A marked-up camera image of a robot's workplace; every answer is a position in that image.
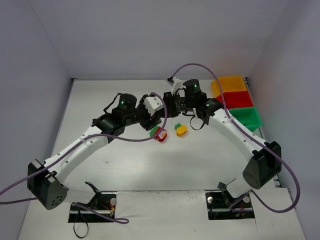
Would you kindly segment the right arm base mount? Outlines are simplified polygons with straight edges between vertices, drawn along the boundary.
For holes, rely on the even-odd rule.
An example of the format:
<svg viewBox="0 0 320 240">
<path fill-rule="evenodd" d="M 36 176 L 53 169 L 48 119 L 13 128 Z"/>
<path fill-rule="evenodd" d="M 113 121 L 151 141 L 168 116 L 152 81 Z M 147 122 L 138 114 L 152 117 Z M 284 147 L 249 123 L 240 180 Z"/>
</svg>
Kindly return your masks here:
<svg viewBox="0 0 320 240">
<path fill-rule="evenodd" d="M 239 199 L 221 191 L 206 191 L 207 216 L 210 221 L 254 219 L 251 198 L 248 193 Z"/>
</svg>

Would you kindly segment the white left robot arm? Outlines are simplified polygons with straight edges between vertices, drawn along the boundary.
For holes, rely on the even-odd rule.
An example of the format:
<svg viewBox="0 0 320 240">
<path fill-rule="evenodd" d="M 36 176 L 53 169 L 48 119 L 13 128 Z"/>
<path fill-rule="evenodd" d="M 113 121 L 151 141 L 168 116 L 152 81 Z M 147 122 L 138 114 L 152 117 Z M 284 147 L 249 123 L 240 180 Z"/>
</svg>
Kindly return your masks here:
<svg viewBox="0 0 320 240">
<path fill-rule="evenodd" d="M 125 128 L 140 124 L 150 130 L 166 113 L 164 100 L 156 93 L 144 95 L 140 101 L 129 93 L 116 95 L 119 102 L 111 111 L 106 106 L 103 114 L 92 120 L 91 126 L 72 144 L 56 155 L 37 159 L 27 168 L 27 188 L 47 210 L 53 210 L 69 197 L 70 188 L 64 182 L 70 173 L 94 152 L 114 139 L 121 139 Z"/>
</svg>

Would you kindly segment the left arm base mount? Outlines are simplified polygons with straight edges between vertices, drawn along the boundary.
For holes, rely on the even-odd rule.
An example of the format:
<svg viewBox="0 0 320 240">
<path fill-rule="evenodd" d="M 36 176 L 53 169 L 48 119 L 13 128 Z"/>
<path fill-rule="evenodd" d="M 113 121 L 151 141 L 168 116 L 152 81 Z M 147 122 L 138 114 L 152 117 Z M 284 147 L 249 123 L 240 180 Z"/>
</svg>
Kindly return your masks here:
<svg viewBox="0 0 320 240">
<path fill-rule="evenodd" d="M 116 203 L 117 199 L 116 192 L 102 192 L 99 201 L 94 203 L 90 202 L 87 204 L 82 203 L 85 207 L 93 209 L 100 215 L 107 216 L 109 218 L 115 218 Z M 68 223 L 112 223 L 111 220 L 102 218 L 88 210 L 79 208 L 75 205 L 71 205 L 68 215 Z"/>
</svg>

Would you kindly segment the green red flower lego stack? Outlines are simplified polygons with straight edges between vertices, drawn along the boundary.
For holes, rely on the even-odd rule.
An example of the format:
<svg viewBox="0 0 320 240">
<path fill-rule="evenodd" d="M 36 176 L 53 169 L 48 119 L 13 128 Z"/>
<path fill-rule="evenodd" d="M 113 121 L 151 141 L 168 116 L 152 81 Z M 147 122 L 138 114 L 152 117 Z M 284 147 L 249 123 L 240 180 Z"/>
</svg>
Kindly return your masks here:
<svg viewBox="0 0 320 240">
<path fill-rule="evenodd" d="M 151 129 L 151 131 L 149 132 L 149 136 L 153 137 L 154 139 L 156 139 L 158 142 L 162 143 L 165 141 L 165 139 L 168 136 L 168 133 L 165 129 L 161 130 L 161 127 L 156 125 L 155 127 L 153 127 Z"/>
</svg>

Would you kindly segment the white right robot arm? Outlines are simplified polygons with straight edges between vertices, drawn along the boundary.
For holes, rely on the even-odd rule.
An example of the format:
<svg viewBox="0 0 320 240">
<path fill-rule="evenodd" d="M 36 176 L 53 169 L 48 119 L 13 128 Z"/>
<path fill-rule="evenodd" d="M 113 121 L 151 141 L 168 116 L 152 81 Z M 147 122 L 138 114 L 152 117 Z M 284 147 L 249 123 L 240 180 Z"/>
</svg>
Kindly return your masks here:
<svg viewBox="0 0 320 240">
<path fill-rule="evenodd" d="M 224 187 L 232 198 L 238 198 L 253 189 L 259 190 L 282 170 L 280 145 L 275 141 L 268 143 L 254 135 L 231 115 L 222 102 L 208 98 L 197 79 L 182 82 L 170 77 L 167 81 L 172 89 L 164 93 L 163 99 L 169 117 L 193 112 L 205 125 L 226 137 L 247 160 L 240 176 Z"/>
</svg>

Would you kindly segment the green yellow oval lego stack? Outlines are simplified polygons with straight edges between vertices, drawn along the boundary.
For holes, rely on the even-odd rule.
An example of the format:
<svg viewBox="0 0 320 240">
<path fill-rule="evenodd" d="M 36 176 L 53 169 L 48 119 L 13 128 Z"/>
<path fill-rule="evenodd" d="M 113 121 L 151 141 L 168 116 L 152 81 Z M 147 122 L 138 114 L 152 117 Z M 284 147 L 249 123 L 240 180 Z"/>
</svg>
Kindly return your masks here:
<svg viewBox="0 0 320 240">
<path fill-rule="evenodd" d="M 174 126 L 174 129 L 175 129 L 175 132 L 176 132 L 176 135 L 178 137 L 182 137 L 184 136 L 187 131 L 188 131 L 188 128 L 186 125 L 182 125 L 180 123 L 177 123 L 175 126 Z"/>
</svg>

